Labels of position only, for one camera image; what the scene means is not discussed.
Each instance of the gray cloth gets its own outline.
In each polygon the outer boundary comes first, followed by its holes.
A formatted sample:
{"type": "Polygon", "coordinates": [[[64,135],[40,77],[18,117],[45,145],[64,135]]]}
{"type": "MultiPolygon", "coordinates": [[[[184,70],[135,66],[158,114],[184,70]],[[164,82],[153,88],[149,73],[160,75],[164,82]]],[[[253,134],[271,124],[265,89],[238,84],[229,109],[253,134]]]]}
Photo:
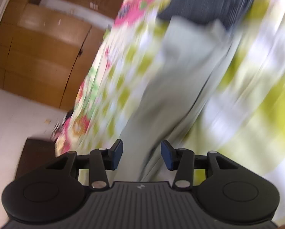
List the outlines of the gray cloth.
{"type": "Polygon", "coordinates": [[[253,0],[171,0],[158,17],[170,20],[179,15],[196,24],[208,24],[219,19],[226,29],[239,22],[253,0]]]}
{"type": "Polygon", "coordinates": [[[171,19],[163,38],[163,69],[148,84],[120,138],[124,151],[114,180],[149,180],[161,159],[159,143],[174,143],[190,129],[228,68],[240,34],[219,21],[208,27],[171,19]]]}

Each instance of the dark garment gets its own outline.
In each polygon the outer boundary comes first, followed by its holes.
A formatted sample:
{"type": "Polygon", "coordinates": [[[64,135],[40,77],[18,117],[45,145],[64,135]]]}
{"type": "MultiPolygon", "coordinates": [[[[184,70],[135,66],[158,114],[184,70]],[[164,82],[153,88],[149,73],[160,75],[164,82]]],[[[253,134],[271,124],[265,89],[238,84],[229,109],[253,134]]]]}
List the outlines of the dark garment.
{"type": "Polygon", "coordinates": [[[253,0],[171,0],[158,17],[170,20],[179,15],[196,24],[205,25],[219,19],[226,29],[239,22],[253,0]]]}

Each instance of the white floor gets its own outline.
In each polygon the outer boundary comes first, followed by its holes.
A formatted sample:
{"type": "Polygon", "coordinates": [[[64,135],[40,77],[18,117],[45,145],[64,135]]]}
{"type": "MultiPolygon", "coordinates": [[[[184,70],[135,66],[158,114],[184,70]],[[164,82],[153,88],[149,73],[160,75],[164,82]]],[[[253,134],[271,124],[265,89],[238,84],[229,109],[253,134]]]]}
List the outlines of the white floor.
{"type": "Polygon", "coordinates": [[[65,111],[58,110],[0,89],[0,228],[7,222],[1,204],[4,187],[14,179],[27,137],[48,138],[65,111]]]}

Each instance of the metal screw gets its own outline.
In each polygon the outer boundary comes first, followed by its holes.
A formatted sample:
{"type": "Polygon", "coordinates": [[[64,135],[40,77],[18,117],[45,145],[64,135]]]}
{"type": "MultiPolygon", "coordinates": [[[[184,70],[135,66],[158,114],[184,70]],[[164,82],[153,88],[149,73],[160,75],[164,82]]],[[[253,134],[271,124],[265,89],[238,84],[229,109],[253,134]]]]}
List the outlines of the metal screw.
{"type": "Polygon", "coordinates": [[[178,181],[176,181],[175,185],[178,188],[188,188],[190,186],[190,182],[188,182],[186,180],[178,180],[178,181]]]}
{"type": "Polygon", "coordinates": [[[93,188],[97,188],[97,189],[105,188],[106,187],[106,182],[104,182],[104,181],[94,181],[94,182],[92,182],[91,186],[93,188]]]}

